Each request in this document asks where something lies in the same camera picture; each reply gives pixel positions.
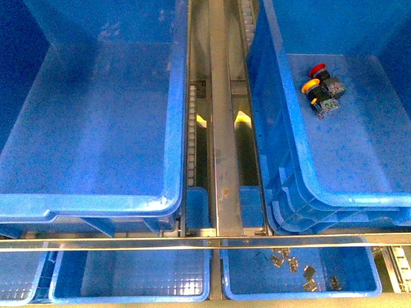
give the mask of metal beam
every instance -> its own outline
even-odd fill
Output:
[[[218,236],[243,234],[224,0],[209,0],[211,206]]]
[[[11,239],[0,241],[0,252],[62,250],[185,250],[239,248],[309,248],[411,246],[411,233],[325,234],[237,237],[137,237],[88,239]]]

